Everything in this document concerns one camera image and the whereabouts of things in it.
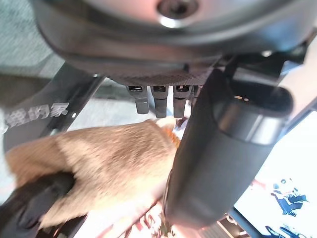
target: cylindrical grip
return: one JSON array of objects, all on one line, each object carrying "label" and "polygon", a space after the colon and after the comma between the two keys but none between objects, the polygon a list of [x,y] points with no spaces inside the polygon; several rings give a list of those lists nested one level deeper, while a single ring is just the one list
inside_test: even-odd
[{"label": "cylindrical grip", "polygon": [[164,212],[169,222],[208,226],[230,210],[251,183],[292,110],[292,98],[285,89],[264,87],[248,84],[247,97],[248,92],[231,85],[220,70],[211,74],[167,184]]}]

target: screen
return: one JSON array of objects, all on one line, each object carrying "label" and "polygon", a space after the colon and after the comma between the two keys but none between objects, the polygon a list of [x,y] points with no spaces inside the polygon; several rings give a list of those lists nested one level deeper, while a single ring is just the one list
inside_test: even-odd
[{"label": "screen", "polygon": [[317,112],[275,145],[234,207],[265,237],[317,237]]}]

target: white surface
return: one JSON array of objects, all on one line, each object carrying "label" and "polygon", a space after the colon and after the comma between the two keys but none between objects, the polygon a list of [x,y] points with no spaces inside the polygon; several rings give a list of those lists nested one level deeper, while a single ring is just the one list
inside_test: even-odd
[{"label": "white surface", "polygon": [[[308,238],[317,237],[316,122],[317,112],[312,112],[276,144],[256,176],[267,188],[249,187],[235,204],[235,208],[264,235],[269,235],[265,226],[270,226],[289,238],[279,229],[287,225]],[[296,187],[309,201],[295,210],[296,217],[283,215],[270,194],[274,183],[288,178],[292,179],[292,189]]]}]

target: black plastic cover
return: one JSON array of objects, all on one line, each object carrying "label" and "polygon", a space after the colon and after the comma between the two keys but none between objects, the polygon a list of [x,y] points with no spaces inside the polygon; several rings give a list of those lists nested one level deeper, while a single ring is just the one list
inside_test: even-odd
[{"label": "black plastic cover", "polygon": [[213,71],[193,108],[167,183],[164,212],[169,222],[209,226],[251,183],[293,108],[288,91],[267,87],[266,94],[256,97],[261,85],[240,90],[220,70]]},{"label": "black plastic cover", "polygon": [[82,0],[31,3],[39,30],[55,52],[80,69],[122,77],[182,69],[184,63],[220,55],[289,50],[310,34],[317,9],[317,0],[267,0],[264,7],[211,21],[200,30],[124,21]]}]

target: gloved hand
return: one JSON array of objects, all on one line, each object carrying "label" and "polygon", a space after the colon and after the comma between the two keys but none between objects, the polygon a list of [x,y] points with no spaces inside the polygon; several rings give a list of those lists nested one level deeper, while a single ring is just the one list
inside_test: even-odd
[{"label": "gloved hand", "polygon": [[35,238],[40,218],[74,185],[72,174],[46,175],[15,190],[0,206],[0,238]]}]

